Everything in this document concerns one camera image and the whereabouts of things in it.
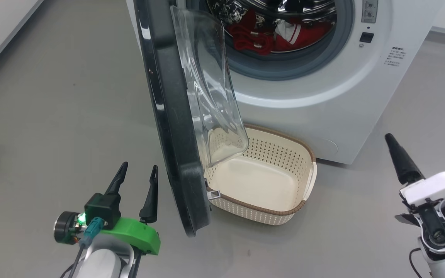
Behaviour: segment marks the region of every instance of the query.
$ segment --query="green led light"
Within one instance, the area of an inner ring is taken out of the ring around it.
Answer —
[[[86,222],[86,217],[85,217],[85,213],[81,213],[78,218],[76,219],[76,221],[78,222],[78,224],[83,225]]]

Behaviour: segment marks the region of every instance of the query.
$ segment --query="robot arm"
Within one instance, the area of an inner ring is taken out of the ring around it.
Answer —
[[[386,142],[398,179],[406,184],[399,195],[409,214],[396,219],[420,227],[418,242],[431,274],[445,278],[445,172],[425,178],[391,134]]]
[[[65,211],[56,220],[54,239],[58,243],[80,245],[76,261],[62,278],[68,271],[68,277],[72,278],[76,269],[76,278],[135,278],[141,256],[159,253],[159,234],[147,225],[157,220],[158,168],[155,165],[152,168],[140,220],[135,220],[121,217],[119,210],[119,189],[127,167],[124,162],[106,192],[94,194],[83,213]],[[77,268],[84,249],[87,253]]]

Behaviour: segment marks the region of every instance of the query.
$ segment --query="washing machine door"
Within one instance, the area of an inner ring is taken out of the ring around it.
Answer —
[[[169,182],[188,236],[210,222],[204,171],[248,138],[221,23],[175,0],[134,0],[138,37]]]

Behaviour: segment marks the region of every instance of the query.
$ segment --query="brown basket rim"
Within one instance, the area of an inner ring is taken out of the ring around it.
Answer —
[[[290,141],[293,141],[293,142],[295,142],[295,143],[297,143],[297,144],[300,144],[301,146],[303,146],[303,147],[309,152],[312,162],[315,162],[315,161],[316,161],[315,154],[314,154],[314,152],[311,150],[311,148],[307,145],[307,143],[305,143],[305,142],[303,142],[303,141],[301,141],[301,140],[299,140],[299,139],[290,137],[290,136],[288,136],[288,135],[286,135],[286,134],[283,134],[283,133],[281,133],[281,132],[277,132],[277,131],[274,131],[274,130],[271,130],[271,129],[268,129],[268,128],[260,127],[260,126],[258,126],[258,125],[245,124],[245,128],[249,128],[249,129],[253,129],[253,130],[258,130],[258,131],[262,131],[262,132],[267,132],[267,133],[270,133],[270,134],[274,134],[274,135],[276,135],[276,136],[283,137],[283,138],[288,139],[288,140],[290,140]],[[212,191],[212,188],[207,187],[207,191]],[[296,213],[297,211],[299,211],[300,209],[302,209],[303,206],[305,205],[305,201],[302,200],[302,201],[301,201],[296,207],[294,207],[293,209],[290,209],[290,210],[287,210],[287,211],[277,211],[277,210],[270,210],[270,209],[266,209],[266,208],[263,208],[263,207],[254,206],[254,205],[251,205],[251,204],[242,202],[242,201],[240,201],[240,200],[234,199],[234,198],[232,198],[232,197],[229,197],[229,196],[227,196],[227,195],[224,195],[224,194],[222,194],[222,193],[221,193],[221,198],[223,198],[224,200],[227,200],[227,201],[229,201],[229,202],[235,203],[235,204],[237,204],[237,205],[240,205],[240,206],[242,206],[242,207],[246,207],[246,208],[249,208],[249,209],[253,209],[253,210],[256,210],[256,211],[260,211],[260,212],[263,212],[263,213],[269,213],[269,214],[277,215],[277,216],[286,216],[286,215],[294,214],[294,213]]]

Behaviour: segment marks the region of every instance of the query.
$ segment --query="green 3d-printed part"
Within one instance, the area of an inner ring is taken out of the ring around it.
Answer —
[[[138,220],[131,218],[120,218],[112,230],[102,230],[103,234],[111,234],[117,239],[135,246],[143,253],[158,255],[161,240],[156,230]]]
[[[78,222],[78,224],[83,225],[86,222],[86,215],[85,215],[85,213],[84,212],[80,213],[80,215],[78,216],[76,221]]]

